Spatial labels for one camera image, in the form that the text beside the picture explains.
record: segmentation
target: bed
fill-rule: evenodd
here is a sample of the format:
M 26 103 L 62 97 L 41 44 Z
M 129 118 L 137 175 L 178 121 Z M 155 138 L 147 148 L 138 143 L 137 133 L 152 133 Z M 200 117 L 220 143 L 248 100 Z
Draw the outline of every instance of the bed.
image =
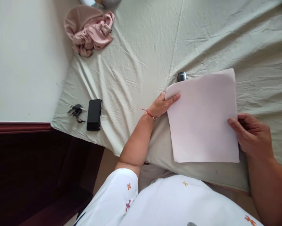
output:
M 282 165 L 282 1 L 122 0 L 114 40 L 90 58 L 75 54 L 51 126 L 121 154 L 140 116 L 177 73 L 192 79 L 233 68 L 237 109 L 271 127 Z M 69 117 L 68 105 L 102 99 L 101 130 Z M 87 119 L 87 112 L 81 114 Z M 167 114 L 155 122 L 147 162 L 175 173 L 249 191 L 240 163 L 176 163 Z

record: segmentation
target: black phone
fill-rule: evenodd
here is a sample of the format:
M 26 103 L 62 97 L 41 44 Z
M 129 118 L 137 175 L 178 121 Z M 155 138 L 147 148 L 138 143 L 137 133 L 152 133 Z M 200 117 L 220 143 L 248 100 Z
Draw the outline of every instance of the black phone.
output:
M 102 100 L 90 100 L 88 104 L 87 131 L 100 130 Z

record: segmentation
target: red string bracelet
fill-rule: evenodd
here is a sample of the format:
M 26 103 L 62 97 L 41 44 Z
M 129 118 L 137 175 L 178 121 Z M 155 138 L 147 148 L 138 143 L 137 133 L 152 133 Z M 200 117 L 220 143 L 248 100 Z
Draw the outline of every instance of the red string bracelet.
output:
M 157 119 L 156 117 L 153 117 L 152 114 L 149 113 L 148 109 L 140 108 L 140 110 L 145 110 L 145 111 L 147 111 L 147 113 L 150 115 L 150 117 L 152 117 L 153 120 L 156 120 L 156 119 Z

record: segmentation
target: black object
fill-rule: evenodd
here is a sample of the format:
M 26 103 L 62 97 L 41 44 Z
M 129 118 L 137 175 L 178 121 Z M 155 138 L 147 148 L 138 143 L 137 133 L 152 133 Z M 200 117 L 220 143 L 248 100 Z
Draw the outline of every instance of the black object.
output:
M 100 130 L 102 100 L 90 100 L 88 105 L 87 131 Z
M 76 221 L 76 223 L 75 223 L 73 226 L 76 226 L 76 224 L 77 224 L 78 221 L 83 217 L 83 215 L 81 215 L 81 216 L 79 217 L 79 219 Z
M 82 123 L 85 121 L 78 118 L 82 110 L 84 110 L 84 108 L 80 104 L 72 105 L 71 109 L 68 111 L 68 114 L 70 114 L 71 116 L 75 116 L 78 123 Z
M 179 72 L 178 73 L 178 82 L 185 81 L 185 80 L 187 80 L 186 72 Z

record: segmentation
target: finger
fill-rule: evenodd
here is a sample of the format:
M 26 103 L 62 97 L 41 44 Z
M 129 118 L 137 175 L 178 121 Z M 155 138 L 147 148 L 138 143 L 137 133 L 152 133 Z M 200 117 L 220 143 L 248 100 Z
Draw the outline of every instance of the finger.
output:
M 229 118 L 228 119 L 228 124 L 232 127 L 232 129 L 235 131 L 237 136 L 243 137 L 245 136 L 248 132 L 243 128 L 243 126 L 234 118 Z
M 160 96 L 161 96 L 162 100 L 166 100 L 165 99 L 165 92 L 161 92 Z
M 175 94 L 169 100 L 166 100 L 166 103 L 171 106 L 174 102 L 176 102 L 181 97 L 180 94 Z
M 249 113 L 238 113 L 238 120 L 242 120 L 246 124 L 260 124 L 261 122 Z

